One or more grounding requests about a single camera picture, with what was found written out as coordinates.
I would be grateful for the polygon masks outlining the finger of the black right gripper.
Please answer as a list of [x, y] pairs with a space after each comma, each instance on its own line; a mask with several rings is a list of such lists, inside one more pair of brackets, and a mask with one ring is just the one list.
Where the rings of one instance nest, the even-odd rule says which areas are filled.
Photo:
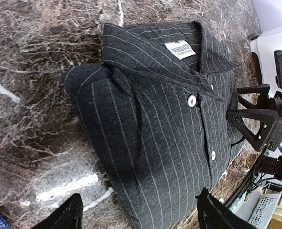
[[261, 152], [265, 147], [270, 150], [276, 149], [279, 143], [277, 111], [267, 109], [229, 110], [226, 118], [255, 151]]
[[236, 89], [239, 105], [242, 106], [241, 109], [237, 110], [237, 112], [269, 111], [269, 90], [270, 86], [268, 84], [260, 84]]

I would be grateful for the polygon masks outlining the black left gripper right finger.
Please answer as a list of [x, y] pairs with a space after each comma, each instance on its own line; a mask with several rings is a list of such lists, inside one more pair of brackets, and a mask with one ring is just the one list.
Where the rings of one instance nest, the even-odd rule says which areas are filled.
[[256, 229], [247, 221], [233, 214], [204, 188], [196, 196], [198, 222], [201, 229]]

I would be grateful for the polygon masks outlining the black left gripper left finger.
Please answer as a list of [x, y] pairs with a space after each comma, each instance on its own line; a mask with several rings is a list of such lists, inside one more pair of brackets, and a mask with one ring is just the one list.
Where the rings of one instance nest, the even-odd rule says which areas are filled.
[[82, 217], [83, 202], [75, 193], [32, 229], [82, 229]]

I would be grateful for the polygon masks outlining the black pinstriped long sleeve shirt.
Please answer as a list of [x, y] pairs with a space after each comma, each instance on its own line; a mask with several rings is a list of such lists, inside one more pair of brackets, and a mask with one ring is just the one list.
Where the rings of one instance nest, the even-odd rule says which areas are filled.
[[64, 85], [131, 227], [171, 228], [242, 149], [237, 65], [198, 22], [107, 23], [102, 55]]

